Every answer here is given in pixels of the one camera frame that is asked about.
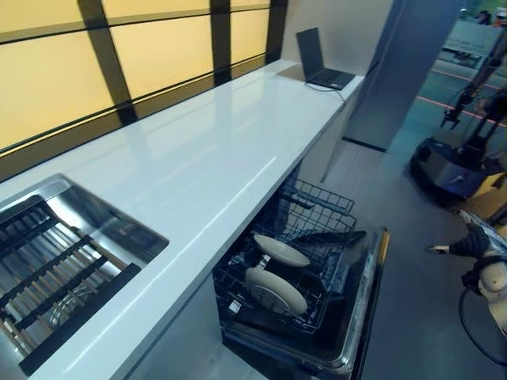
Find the robotic arm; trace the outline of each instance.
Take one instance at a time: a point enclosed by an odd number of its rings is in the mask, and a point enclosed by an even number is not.
[[[482,85],[486,83],[488,78],[494,73],[494,71],[501,65],[501,61],[504,55],[507,54],[507,29],[505,29],[500,36],[498,36],[497,42],[491,49],[490,54],[482,63],[477,74],[470,80],[467,87],[463,89],[463,93],[459,97],[456,106],[445,112],[444,119],[440,125],[442,128],[447,122],[451,122],[451,130],[456,128],[459,123],[458,116],[464,110],[465,105],[469,105],[477,96],[477,93],[481,89]]]
[[[477,260],[462,276],[463,285],[486,297],[491,315],[507,336],[507,241],[477,215],[463,210],[457,214],[467,224],[468,235],[451,245],[429,246],[426,251]]]

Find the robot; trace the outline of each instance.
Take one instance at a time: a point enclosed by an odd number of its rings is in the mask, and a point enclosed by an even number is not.
[[[468,235],[450,245],[431,245],[426,248],[426,252],[474,257],[477,260],[474,267],[462,276],[466,290],[459,299],[459,317],[475,346],[495,363],[507,367],[507,362],[492,357],[478,344],[463,316],[465,295],[469,291],[483,295],[488,301],[488,308],[498,328],[507,338],[507,241],[477,215],[464,210],[458,210],[456,213],[467,224]],[[490,218],[491,222],[504,219],[506,210],[501,210],[497,214],[499,215]]]
[[[445,112],[440,128],[447,122],[452,123],[451,130],[456,128],[465,105],[475,99],[482,85],[501,65],[506,50],[507,29],[498,37],[490,55],[463,90],[456,106]],[[484,156],[488,140],[505,117],[507,109],[505,89],[498,90],[484,104],[483,109],[484,117],[462,146],[455,148],[435,138],[426,139],[419,145],[410,160],[410,172],[422,188],[441,199],[449,197],[466,199],[474,195],[488,176],[503,173],[498,160]],[[485,131],[487,120],[492,120],[494,125]]]

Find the white countertop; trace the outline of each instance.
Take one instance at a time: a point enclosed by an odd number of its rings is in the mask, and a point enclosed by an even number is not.
[[[271,63],[0,184],[5,199],[62,173],[170,240],[31,378],[111,378],[177,312],[342,105],[276,74],[294,64]]]

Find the person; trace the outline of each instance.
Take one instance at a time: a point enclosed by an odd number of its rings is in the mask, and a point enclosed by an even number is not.
[[[491,13],[487,10],[481,10],[475,18],[479,25],[491,25]]]
[[[495,28],[505,28],[507,22],[505,22],[505,16],[507,16],[507,9],[497,8],[497,19],[494,21],[493,26]]]

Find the sink rack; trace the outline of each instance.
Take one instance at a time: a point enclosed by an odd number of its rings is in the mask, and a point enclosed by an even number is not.
[[[0,214],[0,329],[31,375],[140,268],[60,219],[40,196]]]

